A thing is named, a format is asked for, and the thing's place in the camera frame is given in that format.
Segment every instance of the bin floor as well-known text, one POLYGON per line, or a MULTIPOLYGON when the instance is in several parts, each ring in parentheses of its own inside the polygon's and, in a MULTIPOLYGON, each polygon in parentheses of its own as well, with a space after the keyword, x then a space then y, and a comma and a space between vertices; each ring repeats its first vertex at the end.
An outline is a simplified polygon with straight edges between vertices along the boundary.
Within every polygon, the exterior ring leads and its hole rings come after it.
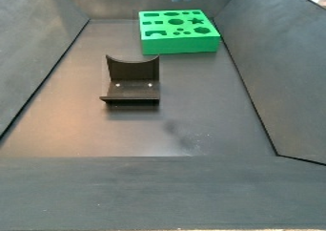
POLYGON ((0 145, 0 157, 275 154, 226 47, 161 56, 158 108, 110 107, 106 54, 142 55, 138 22, 91 22, 0 145))

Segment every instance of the black bracket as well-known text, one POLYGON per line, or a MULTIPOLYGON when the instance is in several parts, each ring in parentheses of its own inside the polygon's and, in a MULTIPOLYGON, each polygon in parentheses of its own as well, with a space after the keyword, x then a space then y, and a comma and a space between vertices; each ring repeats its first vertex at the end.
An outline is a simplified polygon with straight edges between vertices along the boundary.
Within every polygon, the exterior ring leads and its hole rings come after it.
POLYGON ((108 102, 154 102, 161 99, 160 56, 145 62, 124 62, 109 55, 108 66, 112 77, 108 102))

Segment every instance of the green foam block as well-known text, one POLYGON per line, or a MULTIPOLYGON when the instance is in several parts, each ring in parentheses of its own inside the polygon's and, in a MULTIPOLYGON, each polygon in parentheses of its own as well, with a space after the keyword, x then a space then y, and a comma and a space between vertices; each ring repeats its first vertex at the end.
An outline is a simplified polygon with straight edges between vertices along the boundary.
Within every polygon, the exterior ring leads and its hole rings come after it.
POLYGON ((141 11, 144 54, 217 52, 221 34, 201 10, 141 11))

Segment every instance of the circular cutout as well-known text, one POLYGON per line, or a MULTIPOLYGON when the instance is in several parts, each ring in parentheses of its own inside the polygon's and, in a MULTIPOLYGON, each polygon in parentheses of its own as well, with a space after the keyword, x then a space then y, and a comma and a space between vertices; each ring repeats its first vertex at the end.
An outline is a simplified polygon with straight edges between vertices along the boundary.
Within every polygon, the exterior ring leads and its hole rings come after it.
POLYGON ((209 34, 210 29, 209 28, 196 28, 196 32, 201 34, 209 34))
POLYGON ((181 19, 172 19, 169 21, 169 23, 173 25, 182 25, 185 23, 185 21, 182 21, 181 19))

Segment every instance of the black holder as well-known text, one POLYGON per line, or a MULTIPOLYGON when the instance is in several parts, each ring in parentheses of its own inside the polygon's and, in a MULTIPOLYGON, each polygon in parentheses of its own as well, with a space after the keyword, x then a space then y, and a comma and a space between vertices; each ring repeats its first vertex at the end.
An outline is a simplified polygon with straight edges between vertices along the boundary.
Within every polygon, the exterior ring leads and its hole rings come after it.
POLYGON ((125 62, 106 57, 112 83, 108 96, 101 99, 108 103, 160 103, 160 56, 146 62, 125 62))

